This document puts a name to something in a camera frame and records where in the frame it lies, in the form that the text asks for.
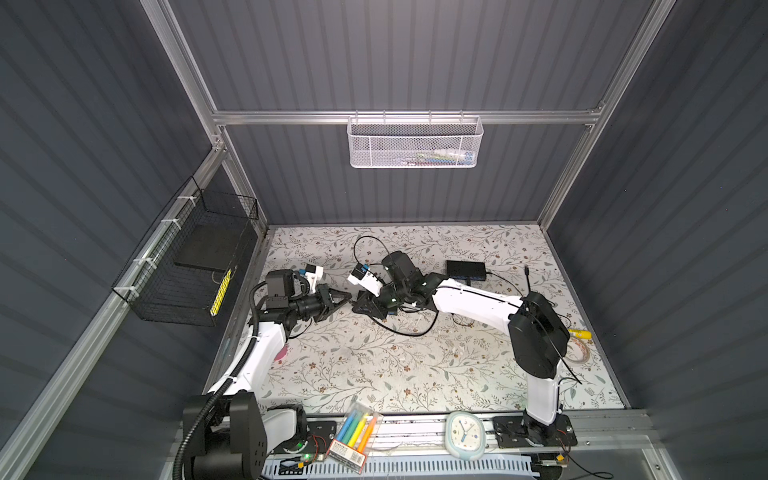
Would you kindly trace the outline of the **black ribbed network switch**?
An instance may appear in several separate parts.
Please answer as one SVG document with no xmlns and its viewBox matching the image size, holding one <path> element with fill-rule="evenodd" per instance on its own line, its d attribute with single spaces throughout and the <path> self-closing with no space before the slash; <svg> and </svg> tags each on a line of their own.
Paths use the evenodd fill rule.
<svg viewBox="0 0 768 480">
<path fill-rule="evenodd" d="M 485 281 L 487 270 L 484 262 L 447 260 L 446 274 L 461 281 Z"/>
</svg>

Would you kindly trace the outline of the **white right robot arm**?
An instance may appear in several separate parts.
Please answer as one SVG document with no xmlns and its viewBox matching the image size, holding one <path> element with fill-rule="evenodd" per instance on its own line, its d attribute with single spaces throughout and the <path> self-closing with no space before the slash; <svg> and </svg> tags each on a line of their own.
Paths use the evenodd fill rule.
<svg viewBox="0 0 768 480">
<path fill-rule="evenodd" d="M 572 447 L 578 444 L 560 400 L 561 372 L 570 332 L 551 302 L 530 290 L 505 296 L 461 283 L 449 276 L 423 274 L 402 251 L 382 261 L 390 280 L 383 282 L 371 268 L 357 264 L 348 281 L 361 288 L 353 311 L 380 323 L 401 307 L 456 314 L 493 327 L 509 337 L 514 359 L 527 376 L 527 403 L 511 436 L 533 446 Z"/>
</svg>

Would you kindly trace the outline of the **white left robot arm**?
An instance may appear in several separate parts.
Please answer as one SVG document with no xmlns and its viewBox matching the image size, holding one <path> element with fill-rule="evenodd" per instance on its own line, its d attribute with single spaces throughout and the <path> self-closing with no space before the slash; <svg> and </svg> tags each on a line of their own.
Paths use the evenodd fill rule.
<svg viewBox="0 0 768 480">
<path fill-rule="evenodd" d="M 301 321 L 321 322 L 351 300 L 351 293 L 323 283 L 324 270 L 269 272 L 249 295 L 251 317 L 223 375 L 183 412 L 183 436 L 174 457 L 174 479 L 260 479 L 269 454 L 286 441 L 303 441 L 309 429 L 302 407 L 267 412 L 257 394 L 278 353 Z"/>
</svg>

